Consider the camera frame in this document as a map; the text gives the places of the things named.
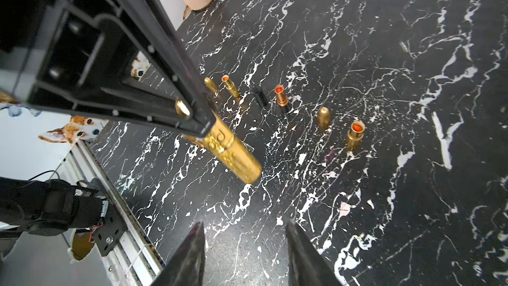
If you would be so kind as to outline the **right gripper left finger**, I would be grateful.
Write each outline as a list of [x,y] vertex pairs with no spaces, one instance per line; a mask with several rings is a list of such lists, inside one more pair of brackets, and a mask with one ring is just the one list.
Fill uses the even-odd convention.
[[203,285],[205,243],[204,225],[197,222],[152,285]]

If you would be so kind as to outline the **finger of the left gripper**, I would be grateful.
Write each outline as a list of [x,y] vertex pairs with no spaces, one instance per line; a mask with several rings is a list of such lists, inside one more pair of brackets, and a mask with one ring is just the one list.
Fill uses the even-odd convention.
[[125,35],[173,87],[172,98],[180,99],[192,111],[178,127],[163,127],[184,135],[206,136],[216,122],[214,111],[201,85],[198,71],[177,37],[160,0],[117,0],[123,12],[116,18]]
[[188,117],[178,116],[176,100],[141,83],[86,88],[77,94],[62,89],[35,87],[27,97],[27,103],[37,109],[163,127],[178,127],[182,121],[191,118],[192,111],[188,107]]

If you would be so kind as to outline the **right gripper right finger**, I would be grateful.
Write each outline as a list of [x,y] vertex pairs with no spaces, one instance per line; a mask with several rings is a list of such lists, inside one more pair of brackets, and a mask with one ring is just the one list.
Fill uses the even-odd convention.
[[286,236],[289,285],[343,285],[298,223],[288,221]]

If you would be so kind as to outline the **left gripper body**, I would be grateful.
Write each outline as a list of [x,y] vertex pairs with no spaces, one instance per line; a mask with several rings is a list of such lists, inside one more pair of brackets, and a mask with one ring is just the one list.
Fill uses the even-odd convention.
[[134,82],[122,12],[117,0],[1,0],[1,91],[33,107],[35,87],[77,94]]

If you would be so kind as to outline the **gold lipstick cap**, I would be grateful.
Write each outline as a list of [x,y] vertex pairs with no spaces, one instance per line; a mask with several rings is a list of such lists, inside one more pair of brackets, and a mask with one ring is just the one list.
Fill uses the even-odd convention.
[[330,111],[327,107],[321,107],[317,114],[319,126],[327,129],[330,125]]
[[191,113],[183,101],[177,99],[175,102],[175,110],[180,117],[188,117]]
[[212,92],[214,96],[218,95],[218,86],[208,77],[204,79],[205,85]]

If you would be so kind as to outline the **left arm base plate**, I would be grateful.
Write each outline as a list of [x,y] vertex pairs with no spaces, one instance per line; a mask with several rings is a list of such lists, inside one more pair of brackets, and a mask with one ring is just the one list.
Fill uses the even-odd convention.
[[96,245],[101,257],[106,257],[113,251],[125,231],[126,223],[117,208],[114,205],[109,206],[99,227],[91,235],[92,242]]

